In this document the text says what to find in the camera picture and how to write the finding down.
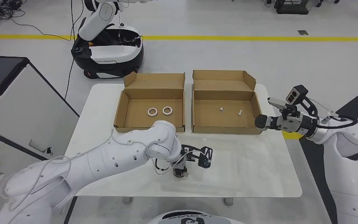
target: white ring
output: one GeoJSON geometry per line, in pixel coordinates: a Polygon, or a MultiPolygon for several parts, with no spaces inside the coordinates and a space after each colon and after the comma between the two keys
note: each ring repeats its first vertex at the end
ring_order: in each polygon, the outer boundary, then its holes
{"type": "Polygon", "coordinates": [[[149,108],[147,113],[149,116],[156,116],[158,114],[158,110],[157,110],[157,108],[149,108]],[[154,114],[151,114],[150,113],[151,110],[155,110],[156,112],[154,114]]]}
{"type": "Polygon", "coordinates": [[[165,108],[163,108],[163,114],[165,114],[165,115],[171,115],[172,112],[173,112],[173,109],[170,106],[166,106],[165,108]]]}

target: cardboard box flap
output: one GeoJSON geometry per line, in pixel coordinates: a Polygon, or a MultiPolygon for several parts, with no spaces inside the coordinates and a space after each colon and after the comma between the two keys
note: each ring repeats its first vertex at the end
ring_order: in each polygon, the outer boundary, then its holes
{"type": "Polygon", "coordinates": [[[179,89],[184,90],[185,73],[137,74],[124,77],[125,89],[179,89]]]}
{"type": "Polygon", "coordinates": [[[246,71],[194,70],[193,79],[194,90],[252,92],[256,85],[246,71]]]}

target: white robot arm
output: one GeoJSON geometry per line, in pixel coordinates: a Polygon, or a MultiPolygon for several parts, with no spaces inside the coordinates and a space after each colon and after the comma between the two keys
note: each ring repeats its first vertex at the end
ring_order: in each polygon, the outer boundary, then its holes
{"type": "Polygon", "coordinates": [[[175,127],[157,121],[148,130],[111,136],[74,158],[38,162],[4,182],[2,194],[9,200],[0,211],[1,223],[50,223],[86,185],[144,165],[150,158],[173,163],[181,159],[181,151],[175,127]]]}
{"type": "Polygon", "coordinates": [[[335,200],[338,224],[358,223],[358,161],[350,159],[358,155],[358,120],[335,113],[320,119],[307,93],[308,90],[300,85],[288,94],[288,103],[268,98],[268,103],[278,108],[282,115],[259,115],[255,126],[261,130],[297,132],[316,144],[323,144],[326,181],[335,200]],[[297,104],[308,116],[297,111],[297,104]]]}
{"type": "Polygon", "coordinates": [[[78,31],[83,40],[93,40],[112,21],[118,10],[122,11],[120,2],[123,3],[147,3],[153,0],[85,0],[88,10],[93,11],[78,31]]]}

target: gray floor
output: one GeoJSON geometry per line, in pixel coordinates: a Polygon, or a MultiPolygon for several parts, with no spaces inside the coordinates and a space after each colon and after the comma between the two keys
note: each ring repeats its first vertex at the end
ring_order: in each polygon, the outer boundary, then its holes
{"type": "MultiPolygon", "coordinates": [[[[70,32],[68,0],[27,0],[23,10],[26,15],[16,18],[17,22],[36,25],[50,34],[70,32]]],[[[74,0],[74,11],[77,17],[79,0],[74,0]]],[[[277,15],[261,0],[160,0],[130,5],[121,21],[143,35],[298,36],[297,30],[307,30],[310,36],[358,36],[357,12],[356,0],[337,5],[327,0],[307,16],[277,15]]],[[[0,21],[1,34],[38,33],[31,27],[0,21]]],[[[185,72],[191,79],[193,69],[247,70],[272,97],[284,99],[293,86],[304,84],[311,98],[332,109],[358,95],[358,42],[146,41],[144,46],[143,73],[185,72]]],[[[71,47],[64,40],[0,39],[2,55],[28,57],[63,96],[71,47]]],[[[81,113],[94,84],[122,82],[88,80],[75,64],[67,100],[81,113]]],[[[234,206],[226,207],[221,199],[209,198],[135,198],[125,206],[121,198],[80,197],[69,223],[142,224],[163,212],[185,208],[247,224],[330,223],[299,142],[286,142],[302,185],[300,198],[235,199],[234,206]]],[[[63,223],[65,215],[53,223],[63,223]]]]}

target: cardboard box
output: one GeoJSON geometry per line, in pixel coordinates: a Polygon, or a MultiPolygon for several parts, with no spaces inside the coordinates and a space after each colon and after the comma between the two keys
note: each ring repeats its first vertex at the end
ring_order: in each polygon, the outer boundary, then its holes
{"type": "Polygon", "coordinates": [[[114,127],[118,132],[150,128],[156,120],[172,123],[177,132],[185,131],[185,74],[136,74],[124,77],[115,116],[114,127]],[[171,115],[164,115],[163,108],[170,106],[171,115]],[[156,108],[158,114],[149,116],[148,109],[156,108]]]}
{"type": "Polygon", "coordinates": [[[193,79],[194,133],[261,133],[255,127],[255,117],[261,114],[254,92],[256,80],[246,71],[196,70],[193,79]]]}

